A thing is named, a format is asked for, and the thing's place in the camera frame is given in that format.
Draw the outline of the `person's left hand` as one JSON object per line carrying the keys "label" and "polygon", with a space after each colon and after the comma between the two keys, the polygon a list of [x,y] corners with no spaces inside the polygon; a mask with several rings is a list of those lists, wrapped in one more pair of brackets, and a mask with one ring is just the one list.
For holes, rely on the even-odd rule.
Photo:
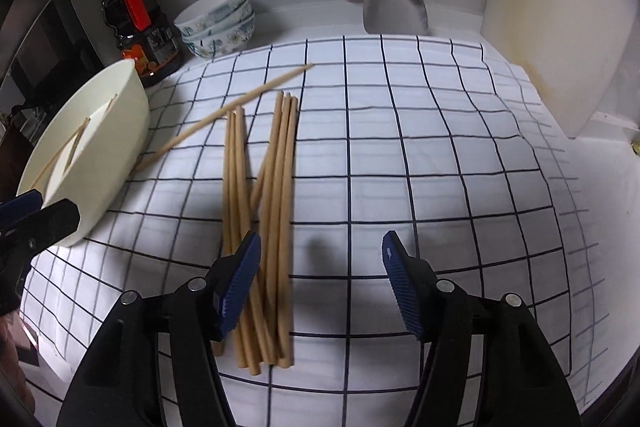
{"label": "person's left hand", "polygon": [[35,412],[35,399],[26,384],[23,369],[18,363],[16,344],[11,332],[9,317],[1,317],[0,320],[0,348],[1,348],[1,372],[8,380],[24,406],[30,413]]}

